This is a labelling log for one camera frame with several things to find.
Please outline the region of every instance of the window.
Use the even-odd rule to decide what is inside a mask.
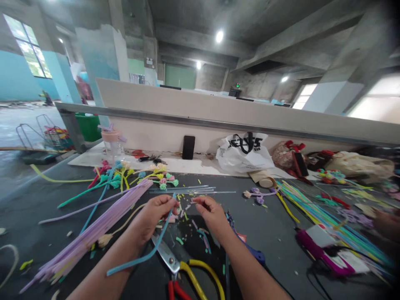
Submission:
[[[311,96],[311,94],[314,92],[315,88],[317,87],[317,84],[313,85],[306,85],[303,90],[301,91],[299,97],[297,98],[296,102],[293,105],[293,108],[295,109],[302,109],[307,102],[308,98]]]
[[[400,124],[400,73],[383,76],[354,105],[348,117]]]
[[[7,15],[4,15],[4,17],[11,29],[12,35],[21,48],[33,76],[52,78],[32,27]]]

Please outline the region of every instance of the beige cloth bag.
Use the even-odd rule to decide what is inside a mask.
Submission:
[[[391,160],[342,151],[335,154],[333,159],[325,166],[325,169],[338,170],[346,177],[367,175],[362,181],[370,184],[392,177],[395,164]]]

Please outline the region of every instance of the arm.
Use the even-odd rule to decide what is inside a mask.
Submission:
[[[224,210],[210,197],[198,197],[196,208],[208,228],[228,254],[237,282],[245,300],[289,300],[283,289],[258,263],[246,246],[239,240],[225,217]]]
[[[143,245],[151,238],[158,221],[168,215],[172,208],[176,215],[176,207],[179,207],[179,203],[168,195],[150,199],[67,300],[118,300],[133,268],[109,277],[106,276],[107,271],[137,258]]]
[[[385,238],[400,243],[400,210],[393,215],[375,209],[374,228]]]

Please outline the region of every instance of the glue gun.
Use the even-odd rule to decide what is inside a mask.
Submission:
[[[239,240],[242,241],[243,244],[245,244],[246,248],[250,251],[250,253],[256,258],[256,260],[260,263],[260,265],[264,266],[265,265],[265,256],[264,253],[261,251],[254,250],[251,248],[248,244],[246,244],[238,235],[238,233],[235,230],[235,221],[233,220],[233,217],[230,215],[229,211],[226,214],[226,218],[228,219],[228,222],[233,230],[233,232],[236,234]]]

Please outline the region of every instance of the table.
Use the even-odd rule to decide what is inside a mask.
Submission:
[[[67,164],[68,161],[65,160],[55,165],[46,171],[46,175],[52,179],[59,180],[79,180],[94,177],[95,174],[92,168],[69,166]],[[236,194],[217,194],[213,197],[222,204],[225,211],[227,209],[230,210],[235,219],[237,231],[247,235],[247,243],[250,246],[265,254],[266,265],[296,300],[322,299],[322,296],[311,285],[306,276],[307,269],[311,266],[312,260],[297,244],[294,222],[276,196],[265,197],[265,205],[268,206],[268,209],[265,209],[254,205],[255,197],[251,199],[243,197],[243,191],[255,187],[255,184],[249,178],[178,173],[174,175],[179,180],[180,185],[198,185],[198,179],[200,179],[203,185],[216,186],[216,190],[219,191],[236,190]],[[302,188],[306,188],[308,191],[318,192],[315,188],[307,187],[302,182],[295,181],[295,183]],[[16,269],[4,288],[0,290],[1,299],[16,298],[18,291],[33,278],[38,268],[56,256],[79,234],[91,210],[84,211],[62,221],[45,225],[38,225],[38,222],[62,216],[97,201],[103,189],[88,193],[60,210],[56,208],[60,203],[84,191],[87,186],[87,182],[52,183],[40,177],[35,177],[0,200],[0,226],[6,227],[8,230],[8,234],[0,237],[0,245],[14,244],[18,247],[20,252],[18,268],[22,262],[31,259],[34,260],[28,274],[21,275],[18,268]],[[324,189],[332,195],[342,197],[350,203],[352,202],[344,198],[344,194],[338,189],[325,186]],[[260,190],[263,193],[268,192],[267,189],[261,188]],[[106,197],[117,192],[108,191]],[[138,201],[137,206],[154,196],[148,193],[144,194]],[[183,200],[182,207],[186,207],[189,201]],[[311,223],[289,201],[286,202],[293,214],[301,221],[300,227],[310,227]],[[99,206],[93,220],[104,213],[112,203],[113,201],[110,201]],[[115,225],[115,228],[121,226],[128,215],[122,218]],[[190,219],[194,218],[199,226],[204,227],[204,224],[201,224],[202,219],[198,215],[194,205],[189,208],[187,215]],[[204,244],[197,233],[193,234],[191,238],[189,236],[190,240],[194,241],[193,243],[187,241],[184,246],[181,246],[175,241],[176,236],[184,237],[184,234],[188,233],[190,235],[191,228],[188,226],[190,223],[184,221],[178,224],[170,224],[164,240],[171,247],[175,243],[172,250],[178,259],[188,260],[194,258],[205,260],[206,262],[213,260],[213,255],[205,253]],[[67,233],[71,230],[73,234],[67,237]],[[152,243],[148,243],[142,255],[151,251],[152,247]],[[50,286],[47,282],[36,283],[24,294],[18,296],[18,299],[50,299],[58,289],[60,289],[58,300],[65,299],[96,265],[104,253],[105,251],[97,251],[93,259],[90,259],[89,253],[86,254],[63,283],[54,286]],[[10,257],[9,262],[4,261],[3,257],[5,256]],[[0,278],[2,278],[4,272],[8,272],[12,263],[11,258],[11,252],[0,254],[0,269],[2,269]],[[221,283],[225,285],[221,266],[214,267],[217,268],[215,271],[220,275]],[[218,299],[217,289],[208,274],[204,270],[196,268],[193,268],[193,272],[208,299]],[[170,275],[164,262],[156,254],[149,261],[135,268],[127,282],[121,299],[167,299],[166,284],[170,279]],[[332,299],[376,299],[386,289],[386,286],[371,274],[355,276],[346,281],[335,280],[325,276],[319,276],[319,279]],[[181,286],[183,289],[189,296],[196,299],[195,292],[190,286],[190,281],[184,273],[182,274],[182,280]],[[237,286],[234,284],[234,280],[231,282],[231,285],[231,299],[240,299],[241,297],[237,293]]]

